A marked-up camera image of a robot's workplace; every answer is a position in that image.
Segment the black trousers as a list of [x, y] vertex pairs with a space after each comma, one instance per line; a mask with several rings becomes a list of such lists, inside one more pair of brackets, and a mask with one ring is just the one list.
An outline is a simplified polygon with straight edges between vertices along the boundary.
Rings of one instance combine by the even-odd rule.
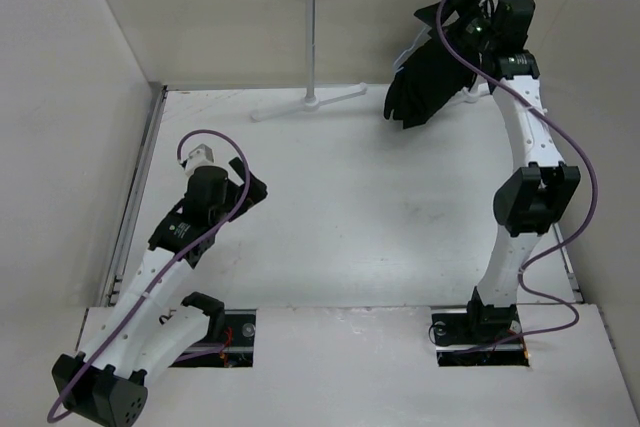
[[383, 116], [400, 122], [404, 129], [425, 124], [456, 93], [471, 87], [476, 78], [475, 72], [446, 49], [437, 29], [402, 67], [387, 91]]

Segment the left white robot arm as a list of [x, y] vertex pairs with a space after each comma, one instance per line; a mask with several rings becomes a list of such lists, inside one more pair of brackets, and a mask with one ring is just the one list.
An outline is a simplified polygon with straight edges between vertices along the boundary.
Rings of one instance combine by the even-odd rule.
[[75, 414], [99, 426], [132, 426], [162, 371], [197, 341], [210, 346], [223, 337], [225, 306], [206, 294], [193, 292], [171, 317], [161, 316], [219, 230], [262, 202], [267, 187], [244, 155], [223, 168], [198, 148], [182, 166], [186, 191], [155, 228], [110, 316], [76, 354], [54, 363], [58, 397], [48, 423]]

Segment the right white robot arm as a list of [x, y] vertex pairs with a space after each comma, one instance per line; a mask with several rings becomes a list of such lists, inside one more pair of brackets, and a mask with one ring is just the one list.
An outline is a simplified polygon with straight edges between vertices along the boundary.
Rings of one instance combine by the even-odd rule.
[[464, 311], [432, 316], [440, 347], [474, 352], [521, 342], [517, 292], [532, 251], [560, 220], [581, 181], [579, 168], [553, 145], [537, 61], [525, 48], [534, 11], [534, 0], [443, 0], [415, 13], [434, 32], [404, 68], [417, 82], [416, 122], [425, 123], [484, 79], [502, 115], [513, 163], [493, 198], [498, 233], [483, 277]]

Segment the light blue wire hanger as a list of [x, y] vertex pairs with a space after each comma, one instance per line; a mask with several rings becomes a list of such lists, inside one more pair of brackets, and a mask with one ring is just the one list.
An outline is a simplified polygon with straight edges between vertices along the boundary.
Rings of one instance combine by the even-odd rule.
[[413, 39], [412, 43], [394, 60], [394, 62], [392, 63], [392, 70], [394, 73], [398, 73], [403, 69], [403, 62], [406, 61], [409, 56], [417, 49], [418, 43], [427, 39], [427, 30], [427, 27], [423, 27]]

